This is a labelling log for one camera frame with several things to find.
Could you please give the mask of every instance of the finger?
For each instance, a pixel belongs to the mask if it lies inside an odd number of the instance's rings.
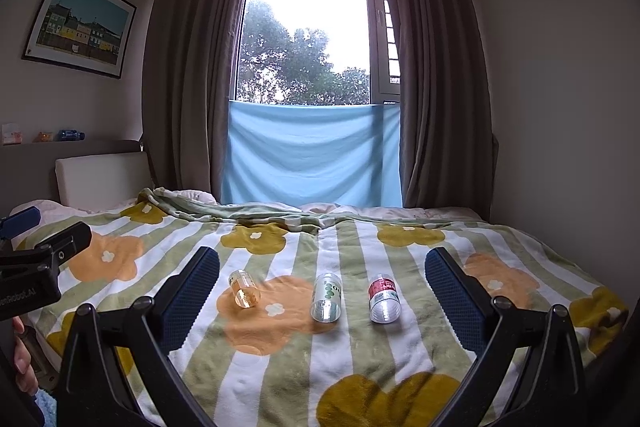
[[[22,320],[20,317],[14,317],[14,330],[19,335],[24,333],[24,324],[22,323]]]
[[[27,372],[24,375],[17,375],[15,377],[15,383],[20,391],[28,393],[31,396],[38,391],[38,379],[33,372],[33,367],[29,366]]]
[[[24,375],[31,365],[31,353],[17,337],[15,339],[14,363],[21,375]]]

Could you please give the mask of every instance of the striped blanket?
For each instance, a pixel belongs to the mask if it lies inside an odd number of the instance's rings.
[[[218,252],[220,279],[170,360],[219,427],[428,425],[475,357],[426,283],[424,258],[434,247],[445,247],[491,295],[522,308],[569,308],[585,364],[613,340],[627,313],[612,292],[534,238],[464,214],[385,222],[210,205],[162,188],[103,214],[41,212],[41,225],[20,238],[21,248],[79,220],[93,233],[91,246],[60,274],[60,301],[29,315],[59,354],[81,303],[98,311],[128,307],[154,295],[199,247]],[[227,280],[239,268],[261,291],[255,308],[234,303]],[[342,315],[328,325],[309,316],[313,281],[325,272],[340,277],[343,289]],[[395,277],[402,304],[389,325],[369,320],[368,280],[378,273]],[[162,425],[130,352],[118,348],[118,355],[143,412]],[[516,353],[485,421],[504,406],[523,356]]]

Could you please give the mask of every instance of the green foliage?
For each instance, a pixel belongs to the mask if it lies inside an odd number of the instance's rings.
[[[297,29],[290,36],[258,0],[247,1],[240,43],[236,100],[293,105],[369,103],[369,73],[334,73],[326,33]]]

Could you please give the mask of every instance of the red label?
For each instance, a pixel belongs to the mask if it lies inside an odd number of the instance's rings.
[[[373,295],[384,290],[396,291],[396,283],[391,279],[377,279],[373,281],[371,286],[369,286],[369,299],[372,299]]]

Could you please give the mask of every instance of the picture frame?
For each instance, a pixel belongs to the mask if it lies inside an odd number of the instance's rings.
[[[22,58],[120,78],[135,13],[126,0],[42,0]]]

